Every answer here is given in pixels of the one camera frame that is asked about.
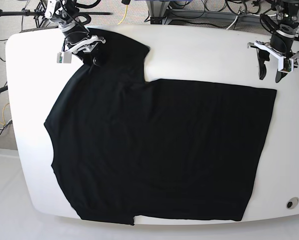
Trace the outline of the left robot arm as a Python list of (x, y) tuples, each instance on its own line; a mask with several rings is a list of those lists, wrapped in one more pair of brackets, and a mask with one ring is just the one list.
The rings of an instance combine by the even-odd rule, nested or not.
[(266, 11), (259, 17), (261, 25), (271, 33), (269, 42), (256, 40), (247, 46), (256, 49), (260, 80), (267, 74), (265, 62), (270, 61), (270, 56), (277, 59), (275, 82), (279, 83), (299, 66), (299, 51), (292, 51), (294, 40), (299, 36), (299, 0), (274, 0), (270, 10), (276, 10), (276, 20)]

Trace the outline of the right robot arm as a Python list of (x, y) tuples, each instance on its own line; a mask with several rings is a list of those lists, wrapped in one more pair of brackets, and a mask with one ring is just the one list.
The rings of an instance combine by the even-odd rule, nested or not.
[(104, 37), (92, 34), (86, 25), (91, 22), (88, 13), (80, 9), (92, 9), (100, 3), (78, 3), (76, 0), (48, 0), (45, 18), (56, 23), (64, 35), (61, 51), (57, 53), (58, 64), (70, 64), (72, 56), (78, 56), (85, 64), (99, 66), (96, 50), (100, 44), (105, 44)]

